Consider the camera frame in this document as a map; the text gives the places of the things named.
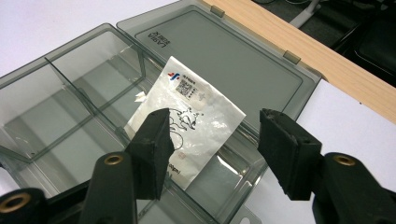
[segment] black object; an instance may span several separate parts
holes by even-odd
[[[396,5],[377,10],[332,48],[396,87]]]
[[[0,223],[47,223],[48,209],[40,189],[17,189],[0,198]]]
[[[148,115],[125,149],[131,155],[137,199],[160,199],[169,157],[175,151],[169,131],[169,109]]]
[[[261,111],[259,151],[291,200],[315,193],[320,224],[395,224],[394,193],[382,189],[364,165],[342,153],[319,155],[321,143],[288,116]]]
[[[96,162],[91,181],[48,200],[40,189],[2,196],[0,224],[137,223],[135,199],[160,199],[173,152],[169,109],[154,111],[125,152]]]
[[[133,169],[128,153],[108,153],[97,160],[79,223],[137,223]]]
[[[321,143],[281,112],[260,113],[259,151],[291,200],[309,200]]]

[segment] plastic box compartment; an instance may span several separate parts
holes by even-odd
[[[164,64],[104,24],[2,77],[0,162],[47,197],[89,180],[100,156],[129,143],[135,96]],[[266,169],[257,145],[240,125],[186,191],[167,179],[160,201],[139,200],[139,223],[230,221]]]

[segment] black cable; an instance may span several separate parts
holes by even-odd
[[[269,0],[269,1],[266,1],[266,2],[262,2],[262,1],[258,2],[257,0],[256,1],[255,0],[251,0],[251,1],[256,3],[256,4],[259,4],[259,5],[268,5],[270,3],[275,2],[276,0]]]
[[[304,1],[302,1],[302,2],[291,2],[291,1],[288,1],[288,0],[285,0],[287,3],[289,3],[289,4],[292,4],[292,5],[301,5],[301,4],[305,4],[305,3],[307,3],[307,2],[310,2],[311,0],[304,0]]]

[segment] box lid latch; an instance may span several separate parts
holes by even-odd
[[[225,11],[221,10],[219,7],[216,6],[210,7],[210,11],[220,18],[222,18],[225,14]]]
[[[301,58],[298,57],[297,55],[291,53],[290,51],[286,50],[286,52],[283,54],[283,57],[290,61],[291,63],[297,64]]]

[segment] plastic bag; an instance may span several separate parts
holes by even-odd
[[[125,131],[132,138],[150,112],[166,107],[170,109],[170,131],[175,146],[168,171],[186,189],[245,114],[173,57],[128,121]]]

